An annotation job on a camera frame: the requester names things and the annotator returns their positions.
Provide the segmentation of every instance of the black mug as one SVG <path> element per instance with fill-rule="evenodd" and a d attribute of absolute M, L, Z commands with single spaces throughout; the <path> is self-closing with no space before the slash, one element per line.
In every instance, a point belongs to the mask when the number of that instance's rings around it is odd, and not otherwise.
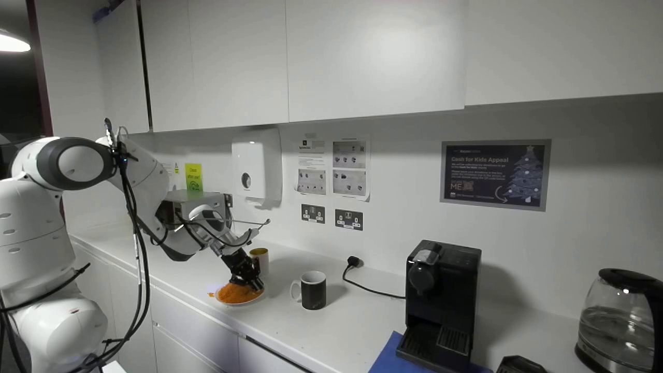
<path fill-rule="evenodd" d="M 290 287 L 292 298 L 304 310 L 324 310 L 328 304 L 328 275 L 322 272 L 306 272 Z"/>

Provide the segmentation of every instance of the glass coffee pot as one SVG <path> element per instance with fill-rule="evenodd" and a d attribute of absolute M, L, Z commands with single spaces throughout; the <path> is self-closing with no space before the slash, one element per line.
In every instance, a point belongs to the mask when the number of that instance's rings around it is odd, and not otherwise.
<path fill-rule="evenodd" d="M 661 314 L 663 283 L 600 269 L 581 316 L 578 359 L 600 373 L 663 373 Z"/>

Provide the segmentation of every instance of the white box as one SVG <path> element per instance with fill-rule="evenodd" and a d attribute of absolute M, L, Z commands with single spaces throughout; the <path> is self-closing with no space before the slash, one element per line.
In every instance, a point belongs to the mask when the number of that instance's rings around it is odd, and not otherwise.
<path fill-rule="evenodd" d="M 247 131 L 232 141 L 232 190 L 237 198 L 281 200 L 281 141 L 278 128 Z"/>

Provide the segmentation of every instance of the wall outlet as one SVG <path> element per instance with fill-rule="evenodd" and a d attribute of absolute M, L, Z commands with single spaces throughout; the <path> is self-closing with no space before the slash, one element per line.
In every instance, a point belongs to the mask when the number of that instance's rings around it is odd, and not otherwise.
<path fill-rule="evenodd" d="M 367 195 L 367 173 L 333 170 L 333 194 Z"/>
<path fill-rule="evenodd" d="M 303 195 L 325 195 L 328 194 L 325 170 L 299 170 L 297 188 Z"/>
<path fill-rule="evenodd" d="M 325 224 L 325 207 L 322 206 L 303 206 L 303 220 Z"/>
<path fill-rule="evenodd" d="M 364 214 L 360 211 L 335 210 L 333 223 L 338 229 L 364 231 Z"/>
<path fill-rule="evenodd" d="M 367 169 L 367 144 L 333 141 L 333 169 Z"/>

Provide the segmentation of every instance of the printed notice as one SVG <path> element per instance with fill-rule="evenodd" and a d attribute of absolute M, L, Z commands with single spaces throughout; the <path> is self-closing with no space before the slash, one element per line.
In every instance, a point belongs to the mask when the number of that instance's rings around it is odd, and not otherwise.
<path fill-rule="evenodd" d="M 544 210 L 549 141 L 443 144 L 443 201 Z"/>

